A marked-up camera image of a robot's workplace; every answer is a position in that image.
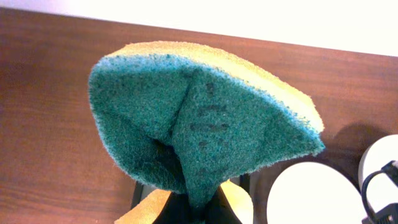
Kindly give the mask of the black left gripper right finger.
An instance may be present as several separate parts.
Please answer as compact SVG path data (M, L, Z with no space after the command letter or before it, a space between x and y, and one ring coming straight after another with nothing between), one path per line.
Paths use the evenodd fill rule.
M242 224L221 187L217 188L205 207L205 224Z

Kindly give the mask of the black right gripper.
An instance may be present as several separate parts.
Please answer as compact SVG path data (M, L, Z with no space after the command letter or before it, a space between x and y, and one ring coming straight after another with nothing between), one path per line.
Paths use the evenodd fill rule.
M397 203L392 203L376 212L371 218L366 217L362 224L397 224Z

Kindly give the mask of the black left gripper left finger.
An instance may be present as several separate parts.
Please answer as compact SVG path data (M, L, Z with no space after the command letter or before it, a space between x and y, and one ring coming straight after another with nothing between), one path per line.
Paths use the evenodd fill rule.
M189 224L193 222L187 194L171 193L153 224Z

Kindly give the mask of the pink plate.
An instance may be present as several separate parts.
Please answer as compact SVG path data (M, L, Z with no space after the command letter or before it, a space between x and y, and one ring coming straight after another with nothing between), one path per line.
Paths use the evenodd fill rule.
M317 162L286 168L267 200L269 224L354 224L365 216L357 188L334 168Z

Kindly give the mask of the green and yellow sponge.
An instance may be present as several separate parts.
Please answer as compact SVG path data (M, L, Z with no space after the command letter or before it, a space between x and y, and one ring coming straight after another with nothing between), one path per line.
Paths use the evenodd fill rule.
M207 45L142 42L92 68L99 136L127 175L187 199L191 223L226 180L324 150L312 99Z

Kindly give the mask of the dark green small tray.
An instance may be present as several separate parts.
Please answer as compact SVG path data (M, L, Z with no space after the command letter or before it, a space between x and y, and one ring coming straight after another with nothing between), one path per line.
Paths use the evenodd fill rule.
M251 194L252 180L250 174L243 174L239 177L233 177L231 181L232 183L238 184L240 187L242 187L249 195ZM141 201L143 201L151 192L156 189L156 187L136 182L131 201L131 209L136 207Z

